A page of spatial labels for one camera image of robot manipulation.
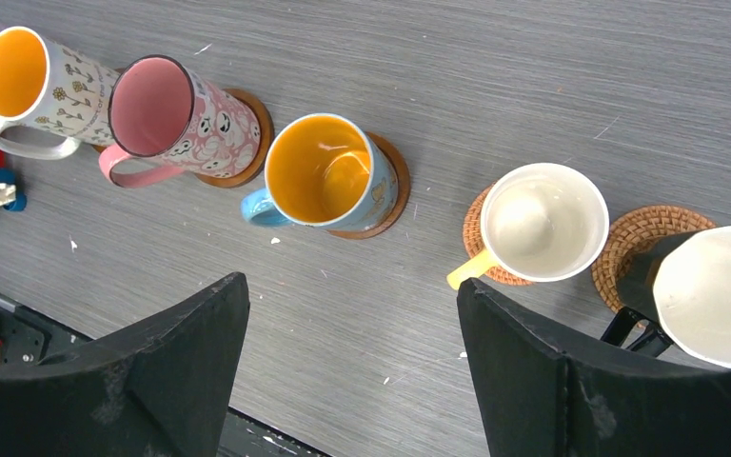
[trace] toy wheel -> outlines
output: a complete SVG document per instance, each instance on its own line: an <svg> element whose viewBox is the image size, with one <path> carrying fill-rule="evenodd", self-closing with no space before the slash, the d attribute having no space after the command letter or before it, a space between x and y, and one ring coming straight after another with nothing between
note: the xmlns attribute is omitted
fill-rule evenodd
<svg viewBox="0 0 731 457"><path fill-rule="evenodd" d="M4 205L4 209L7 211L23 211L27 207L27 195L24 192L18 192L15 194L15 200Z"/></svg>

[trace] brown round coaster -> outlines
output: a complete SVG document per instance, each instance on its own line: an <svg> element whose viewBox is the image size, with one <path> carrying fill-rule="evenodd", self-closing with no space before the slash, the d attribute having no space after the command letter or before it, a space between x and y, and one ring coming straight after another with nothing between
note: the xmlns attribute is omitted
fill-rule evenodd
<svg viewBox="0 0 731 457"><path fill-rule="evenodd" d="M466 217L464 218L464 247L470 259L485 248L484 239L481 237L481 209L484 207L484 200L492 186L484 189L466 211ZM530 286L534 284L531 281L514 276L503 267L493 267L486 272L486 276L498 283L510 286Z"/></svg>
<svg viewBox="0 0 731 457"><path fill-rule="evenodd" d="M664 236L715 226L695 211L667 205L643 207L624 214L609 228L606 245L593 262L595 288L612 312L617 313L623 307L617 282L629 271L634 254L648 251Z"/></svg>
<svg viewBox="0 0 731 457"><path fill-rule="evenodd" d="M273 119L270 117L270 111L267 110L265 104L262 103L256 95L242 89L223 90L233 95L233 97L237 100L246 104L247 107L252 109L253 113L256 114L256 119L259 120L259 129L262 131L259 149L253 157L253 162L251 162L246 169L236 176L231 176L230 178L215 178L213 176L206 176L199 173L195 173L195 176L204 183L211 184L218 188L238 188L250 182L250 180L258 176L262 171L262 167L265 165L267 152L270 150L273 138L275 138L275 129L273 128Z"/></svg>
<svg viewBox="0 0 731 457"><path fill-rule="evenodd" d="M377 227L364 231L328 231L335 236L346 238L347 240L365 240L365 238L377 236L388 230L396 221L399 220L399 216L402 215L402 211L404 211L407 206L407 200L410 198L410 169L407 167L405 158L399 150L391 144L391 142L382 136L372 131L367 131L365 134L368 135L368 137L371 138L371 141L377 145L377 148L385 154L388 162L390 162L393 169L396 171L396 181L399 186L399 194L396 197L396 205L394 205L393 210L387 215L383 222L377 225Z"/></svg>

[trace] pink handle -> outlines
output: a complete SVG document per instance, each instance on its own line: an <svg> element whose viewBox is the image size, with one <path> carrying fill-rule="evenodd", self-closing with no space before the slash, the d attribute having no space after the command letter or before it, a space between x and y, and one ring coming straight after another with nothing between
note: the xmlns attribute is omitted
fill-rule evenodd
<svg viewBox="0 0 731 457"><path fill-rule="evenodd" d="M113 168L120 163L136 158L126 153L119 145L112 145L99 154L99 169L111 183L120 188L143 188L184 172L183 169L172 165L164 165L137 173L116 173L113 171Z"/></svg>

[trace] tabletop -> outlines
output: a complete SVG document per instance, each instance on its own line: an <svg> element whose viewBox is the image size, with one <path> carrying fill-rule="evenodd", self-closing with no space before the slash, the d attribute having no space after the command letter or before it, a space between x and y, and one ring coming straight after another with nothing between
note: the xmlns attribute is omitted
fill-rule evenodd
<svg viewBox="0 0 731 457"><path fill-rule="evenodd" d="M231 404L335 455L488 454L445 277L508 171L578 169L613 219L673 204L731 224L731 0L0 0L0 21L117 68L163 53L257 94L277 130L334 112L402 152L405 213L365 241L247 225L261 176L119 189L90 149L12 160L29 205L0 212L0 292L93 337L242 271ZM588 271L489 284L593 336L612 318Z"/></svg>

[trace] wood grain surface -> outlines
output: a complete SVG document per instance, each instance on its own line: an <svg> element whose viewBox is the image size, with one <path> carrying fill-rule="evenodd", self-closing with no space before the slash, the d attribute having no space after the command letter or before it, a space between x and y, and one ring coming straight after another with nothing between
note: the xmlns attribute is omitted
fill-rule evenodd
<svg viewBox="0 0 731 457"><path fill-rule="evenodd" d="M94 337L244 272L230 402L332 454L487 455L445 276L468 205L504 173L564 163L613 218L672 204L731 224L731 0L0 0L0 21L111 67L165 53L258 95L277 130L335 112L402 151L407 209L359 242L246 225L261 176L119 189L91 150L13 160L29 205L0 211L0 292ZM594 336L612 317L589 272L498 288Z"/></svg>

